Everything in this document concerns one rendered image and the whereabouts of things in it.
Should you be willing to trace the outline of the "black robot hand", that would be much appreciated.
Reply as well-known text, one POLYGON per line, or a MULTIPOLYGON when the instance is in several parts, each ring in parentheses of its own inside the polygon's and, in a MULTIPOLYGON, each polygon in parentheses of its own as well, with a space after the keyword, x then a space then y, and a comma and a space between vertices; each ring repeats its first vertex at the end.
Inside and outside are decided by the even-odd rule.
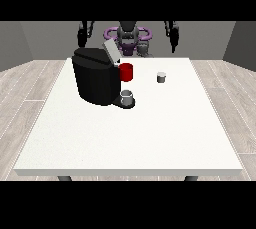
POLYGON ((165 21, 166 36, 170 39, 172 52, 175 52, 179 43, 179 26, 176 21, 165 21))
POLYGON ((87 43, 87 39, 92 36, 93 26, 94 26, 94 21, 81 21, 79 23, 77 40, 78 40, 78 46, 80 48, 84 48, 87 43))

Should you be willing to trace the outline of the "black coffee machine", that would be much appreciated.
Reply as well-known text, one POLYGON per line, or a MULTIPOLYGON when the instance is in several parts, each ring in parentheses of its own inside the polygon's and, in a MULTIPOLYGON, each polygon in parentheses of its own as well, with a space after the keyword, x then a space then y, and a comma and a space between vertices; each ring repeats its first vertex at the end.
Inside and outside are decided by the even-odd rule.
POLYGON ((111 62, 104 49, 78 48, 72 56, 72 65, 79 95, 85 101, 101 106, 113 104, 123 109, 135 106, 134 97, 129 106, 121 103, 119 65, 111 62))

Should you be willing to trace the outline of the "red pod holder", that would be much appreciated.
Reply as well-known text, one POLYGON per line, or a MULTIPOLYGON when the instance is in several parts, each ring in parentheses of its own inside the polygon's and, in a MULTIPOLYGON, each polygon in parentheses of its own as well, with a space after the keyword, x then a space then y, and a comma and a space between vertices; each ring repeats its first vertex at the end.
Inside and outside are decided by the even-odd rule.
POLYGON ((121 63, 119 65, 120 80, 129 82, 133 79, 133 65, 130 63, 121 63))

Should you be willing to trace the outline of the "small grey cup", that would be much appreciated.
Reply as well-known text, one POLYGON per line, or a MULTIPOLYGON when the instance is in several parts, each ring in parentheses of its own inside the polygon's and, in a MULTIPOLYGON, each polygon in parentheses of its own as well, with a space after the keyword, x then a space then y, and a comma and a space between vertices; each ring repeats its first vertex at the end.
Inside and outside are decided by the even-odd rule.
POLYGON ((129 106, 133 102, 133 93, 130 90, 123 90, 120 92, 120 98, 124 106, 129 106))

